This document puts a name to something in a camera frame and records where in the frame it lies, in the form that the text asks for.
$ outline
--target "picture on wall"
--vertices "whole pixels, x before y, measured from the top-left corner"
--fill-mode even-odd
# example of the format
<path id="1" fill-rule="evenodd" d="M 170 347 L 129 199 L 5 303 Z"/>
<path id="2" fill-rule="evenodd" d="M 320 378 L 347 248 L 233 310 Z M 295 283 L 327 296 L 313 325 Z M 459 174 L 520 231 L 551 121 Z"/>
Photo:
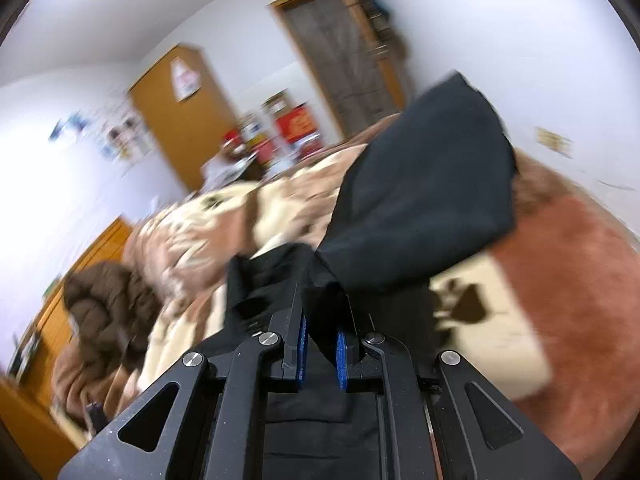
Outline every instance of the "picture on wall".
<path id="1" fill-rule="evenodd" d="M 126 94 L 111 95 L 103 106 L 76 112 L 58 121 L 50 141 L 74 144 L 93 140 L 100 154 L 117 164 L 124 174 L 156 146 L 140 112 Z"/>

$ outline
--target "brown puffer jacket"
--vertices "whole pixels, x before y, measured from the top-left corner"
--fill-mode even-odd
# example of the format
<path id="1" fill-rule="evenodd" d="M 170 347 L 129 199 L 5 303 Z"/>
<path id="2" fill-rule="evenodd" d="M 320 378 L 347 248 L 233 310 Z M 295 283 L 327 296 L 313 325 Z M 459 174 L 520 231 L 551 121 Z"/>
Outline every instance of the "brown puffer jacket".
<path id="1" fill-rule="evenodd" d="M 66 277 L 65 307 L 78 325 L 84 371 L 103 378 L 121 363 L 141 367 L 162 304 L 153 290 L 116 262 L 101 262 Z"/>

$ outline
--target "wooden wardrobe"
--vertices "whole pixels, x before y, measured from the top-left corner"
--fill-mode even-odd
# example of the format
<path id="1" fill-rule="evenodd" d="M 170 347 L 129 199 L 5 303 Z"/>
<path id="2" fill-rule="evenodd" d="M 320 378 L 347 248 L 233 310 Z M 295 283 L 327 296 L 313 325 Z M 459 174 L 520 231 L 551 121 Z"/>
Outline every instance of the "wooden wardrobe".
<path id="1" fill-rule="evenodd" d="M 200 89 L 180 102 L 171 78 L 171 62 L 177 57 L 200 73 Z M 129 94 L 184 185 L 192 191 L 200 189 L 200 167 L 218 152 L 224 134 L 237 125 L 201 51 L 181 43 L 174 46 L 134 83 Z"/>
<path id="2" fill-rule="evenodd" d="M 105 260 L 119 262 L 130 234 L 131 227 L 122 218 L 116 218 L 68 272 L 77 272 Z M 53 368 L 56 358 L 72 338 L 63 300 L 63 283 L 64 280 L 60 280 L 50 292 L 20 342 L 23 346 L 31 330 L 40 332 L 40 345 L 20 384 L 13 378 L 0 376 L 0 419 L 42 480 L 56 480 L 62 466 L 78 452 L 49 415 L 53 400 Z M 0 478 L 4 480 L 2 468 Z"/>

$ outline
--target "door frame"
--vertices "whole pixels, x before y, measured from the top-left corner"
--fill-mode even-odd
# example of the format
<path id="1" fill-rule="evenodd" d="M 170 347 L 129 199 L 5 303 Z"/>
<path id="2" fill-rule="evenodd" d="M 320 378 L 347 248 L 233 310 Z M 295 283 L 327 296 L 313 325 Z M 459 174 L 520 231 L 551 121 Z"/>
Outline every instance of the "door frame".
<path id="1" fill-rule="evenodd" d="M 287 9 L 292 7 L 297 7 L 305 2 L 312 0 L 276 0 L 275 2 L 270 4 L 271 10 L 275 13 L 278 20 L 282 24 L 285 29 L 291 43 L 294 45 L 298 55 L 304 60 L 305 66 L 311 76 L 312 81 L 315 83 L 316 87 L 320 91 L 322 98 L 329 108 L 331 112 L 332 119 L 334 120 L 335 126 L 338 128 L 338 131 L 342 135 L 343 139 L 347 139 L 347 135 L 345 134 L 344 128 L 342 127 L 342 123 L 340 121 L 340 115 L 332 104 L 331 99 L 329 99 L 329 93 L 324 88 L 320 78 L 318 77 L 318 72 L 314 67 L 313 62 L 309 59 L 303 47 L 300 45 L 300 42 L 297 40 L 296 35 L 292 28 L 289 25 L 289 20 L 286 17 Z M 369 52 L 377 52 L 384 53 L 384 45 L 382 45 L 378 41 L 378 37 L 376 36 L 375 31 L 371 27 L 369 20 L 367 19 L 367 15 L 362 10 L 358 0 L 341 0 L 345 7 L 348 8 L 351 17 L 354 22 L 360 29 L 362 36 L 365 40 L 367 48 Z M 376 59 L 376 64 L 378 69 L 380 70 L 380 75 L 382 76 L 383 82 L 386 86 L 389 95 L 391 96 L 391 100 L 400 110 L 403 110 L 406 105 L 406 98 L 404 92 L 402 91 L 402 86 L 396 72 L 394 71 L 393 65 L 391 61 L 378 54 Z"/>

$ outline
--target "beige blanket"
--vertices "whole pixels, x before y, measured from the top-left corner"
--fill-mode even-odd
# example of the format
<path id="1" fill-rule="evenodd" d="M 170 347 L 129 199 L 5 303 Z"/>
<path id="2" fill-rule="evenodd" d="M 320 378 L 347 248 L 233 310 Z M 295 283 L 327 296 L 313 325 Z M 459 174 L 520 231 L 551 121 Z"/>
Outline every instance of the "beige blanket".
<path id="1" fill-rule="evenodd" d="M 224 266 L 233 254 L 319 243 L 344 173 L 363 148 L 357 140 L 332 148 L 272 182 L 231 186 L 136 228 L 125 261 L 164 307 L 140 374 L 119 370 L 107 388 L 109 416 L 220 329 Z M 524 397 L 521 409 L 591 479 L 640 409 L 640 264 L 620 226 L 590 200 L 527 157 L 517 160 L 517 229 L 434 279 L 438 323 L 444 344 L 510 397 Z M 73 367 L 73 359 L 62 361 L 60 369 Z M 87 388 L 56 391 L 68 412 L 81 414 Z"/>

